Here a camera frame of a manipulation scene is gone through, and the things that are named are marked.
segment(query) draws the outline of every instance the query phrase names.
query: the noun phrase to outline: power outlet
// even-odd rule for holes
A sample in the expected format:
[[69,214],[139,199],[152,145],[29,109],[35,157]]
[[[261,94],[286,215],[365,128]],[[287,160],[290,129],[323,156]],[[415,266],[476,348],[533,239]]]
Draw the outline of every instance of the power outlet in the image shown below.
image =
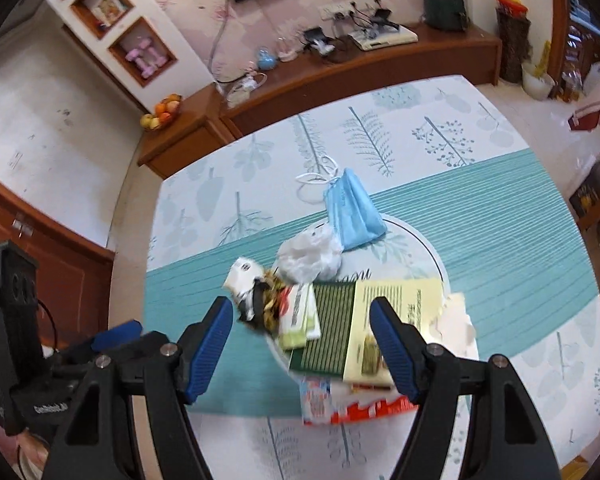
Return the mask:
[[336,2],[318,7],[318,11],[320,12],[320,18],[324,22],[326,22],[327,20],[332,20],[334,15],[336,15],[338,12],[341,12],[345,16],[348,16],[349,11],[353,10],[351,2],[355,2],[358,10],[366,12],[367,14],[369,13],[369,11],[373,11],[377,7],[374,0],[342,0],[341,2]]

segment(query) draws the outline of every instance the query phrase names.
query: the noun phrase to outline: pink dumbbell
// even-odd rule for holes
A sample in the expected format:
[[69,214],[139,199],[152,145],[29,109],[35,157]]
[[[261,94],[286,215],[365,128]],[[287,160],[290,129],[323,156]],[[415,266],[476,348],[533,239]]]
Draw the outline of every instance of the pink dumbbell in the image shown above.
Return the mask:
[[134,48],[133,50],[130,50],[126,53],[125,59],[127,61],[134,62],[136,66],[140,69],[142,78],[148,79],[155,73],[157,68],[154,65],[148,64],[142,58],[142,54],[142,50],[140,50],[139,48]]
[[152,39],[151,38],[143,38],[142,40],[140,40],[140,43],[138,43],[138,48],[141,48],[142,50],[146,50],[149,54],[151,54],[154,57],[155,63],[157,66],[162,66],[165,63],[167,63],[167,57],[166,56],[162,56],[160,54],[160,52],[158,52],[154,46],[152,46]]

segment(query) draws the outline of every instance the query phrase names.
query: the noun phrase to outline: fruit bowl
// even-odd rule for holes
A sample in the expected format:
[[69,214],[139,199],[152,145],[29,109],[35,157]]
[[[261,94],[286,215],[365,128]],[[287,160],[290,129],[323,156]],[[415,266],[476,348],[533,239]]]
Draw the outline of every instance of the fruit bowl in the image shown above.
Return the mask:
[[140,125],[146,132],[159,132],[169,126],[180,114],[182,96],[171,94],[155,105],[155,113],[140,118]]

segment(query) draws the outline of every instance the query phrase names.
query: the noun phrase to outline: teal striped tablecloth section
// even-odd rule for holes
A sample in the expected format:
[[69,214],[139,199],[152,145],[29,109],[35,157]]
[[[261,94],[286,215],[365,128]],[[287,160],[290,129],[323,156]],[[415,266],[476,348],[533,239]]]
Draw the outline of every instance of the teal striped tablecloth section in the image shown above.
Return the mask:
[[[571,319],[598,288],[567,207],[531,150],[430,176],[372,196],[380,212],[423,233],[438,251],[451,290],[464,292],[486,358],[513,356]],[[269,266],[280,244],[325,213],[307,216],[152,270],[144,326],[176,340],[198,321],[239,256]],[[297,385],[261,336],[234,325],[196,410],[298,416]]]

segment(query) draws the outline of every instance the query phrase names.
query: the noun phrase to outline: blue face mask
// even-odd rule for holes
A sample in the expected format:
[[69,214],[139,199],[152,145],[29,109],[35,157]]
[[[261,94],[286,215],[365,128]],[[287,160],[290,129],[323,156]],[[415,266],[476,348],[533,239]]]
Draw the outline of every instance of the blue face mask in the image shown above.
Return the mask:
[[386,233],[380,213],[360,183],[358,176],[345,168],[341,177],[330,181],[324,192],[329,224],[340,237],[345,251],[355,249]]

